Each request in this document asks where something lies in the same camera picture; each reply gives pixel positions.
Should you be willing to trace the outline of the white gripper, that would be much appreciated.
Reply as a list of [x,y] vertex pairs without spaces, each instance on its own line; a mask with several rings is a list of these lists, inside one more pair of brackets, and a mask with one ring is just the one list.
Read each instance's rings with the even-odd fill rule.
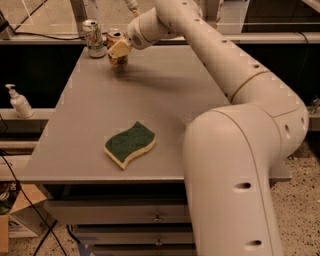
[[163,24],[157,16],[155,8],[139,15],[132,20],[127,27],[127,38],[120,39],[113,43],[107,50],[108,55],[114,59],[128,55],[131,46],[138,50],[143,50],[164,39],[180,37],[175,32]]

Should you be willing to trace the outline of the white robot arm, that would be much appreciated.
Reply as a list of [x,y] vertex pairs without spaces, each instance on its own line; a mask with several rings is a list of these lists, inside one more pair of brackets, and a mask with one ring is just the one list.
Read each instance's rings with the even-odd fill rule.
[[229,105],[187,127],[184,182],[198,256],[283,256],[269,177],[302,144],[304,102],[202,18],[193,0],[156,0],[128,26],[122,56],[182,36]]

